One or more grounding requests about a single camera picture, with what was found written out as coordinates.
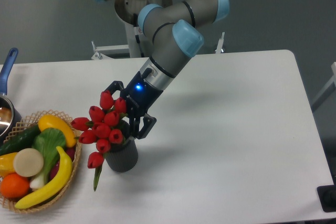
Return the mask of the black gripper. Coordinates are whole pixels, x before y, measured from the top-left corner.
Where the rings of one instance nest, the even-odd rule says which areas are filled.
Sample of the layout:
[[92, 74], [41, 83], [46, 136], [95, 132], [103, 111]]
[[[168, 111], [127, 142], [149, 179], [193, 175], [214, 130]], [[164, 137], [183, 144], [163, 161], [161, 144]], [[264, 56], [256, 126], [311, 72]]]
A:
[[[124, 88], [122, 81], [113, 81], [104, 91], [111, 95], [119, 91], [127, 107], [129, 116], [130, 136], [137, 139], [146, 138], [157, 122], [155, 117], [147, 114], [148, 109], [163, 93], [147, 83], [138, 71], [129, 84]], [[143, 117], [143, 126], [140, 129], [140, 117]]]

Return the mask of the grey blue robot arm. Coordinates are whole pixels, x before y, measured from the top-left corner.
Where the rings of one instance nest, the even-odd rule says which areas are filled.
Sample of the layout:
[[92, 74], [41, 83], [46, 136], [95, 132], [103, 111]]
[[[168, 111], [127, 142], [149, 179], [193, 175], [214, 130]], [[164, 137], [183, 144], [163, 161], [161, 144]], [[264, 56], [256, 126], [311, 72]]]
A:
[[204, 38], [198, 28], [225, 18], [229, 0], [182, 0], [177, 4], [171, 0], [115, 0], [115, 11], [153, 46], [127, 86], [115, 81], [108, 87], [111, 93], [120, 91], [126, 102], [126, 138], [142, 139], [156, 123], [148, 109], [202, 47]]

